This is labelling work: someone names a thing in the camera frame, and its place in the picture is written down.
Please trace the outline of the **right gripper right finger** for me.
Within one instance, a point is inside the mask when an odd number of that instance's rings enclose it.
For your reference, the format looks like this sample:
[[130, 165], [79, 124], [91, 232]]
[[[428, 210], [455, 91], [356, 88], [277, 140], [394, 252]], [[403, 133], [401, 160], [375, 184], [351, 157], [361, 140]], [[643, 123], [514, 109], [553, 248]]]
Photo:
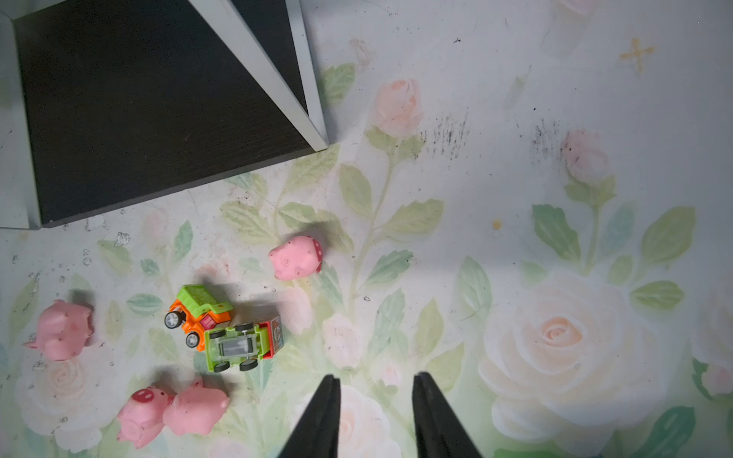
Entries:
[[414, 376], [412, 410], [418, 457], [482, 457], [428, 372]]

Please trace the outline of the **orange green toy car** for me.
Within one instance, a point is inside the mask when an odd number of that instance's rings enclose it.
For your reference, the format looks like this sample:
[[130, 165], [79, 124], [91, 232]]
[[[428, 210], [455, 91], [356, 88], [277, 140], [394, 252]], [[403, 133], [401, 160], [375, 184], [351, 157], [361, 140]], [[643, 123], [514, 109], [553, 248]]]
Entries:
[[185, 345], [205, 351], [204, 335], [231, 322], [234, 306], [218, 301], [202, 284], [187, 284], [177, 293], [176, 300], [163, 318], [167, 329], [180, 328], [185, 334]]

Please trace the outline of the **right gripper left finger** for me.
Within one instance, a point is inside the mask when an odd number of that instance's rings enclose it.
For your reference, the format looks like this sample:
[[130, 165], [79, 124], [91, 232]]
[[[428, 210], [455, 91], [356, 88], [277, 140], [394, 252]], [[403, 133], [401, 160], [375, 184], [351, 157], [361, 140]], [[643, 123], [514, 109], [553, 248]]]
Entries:
[[338, 456], [341, 383], [326, 375], [287, 439], [280, 458]]

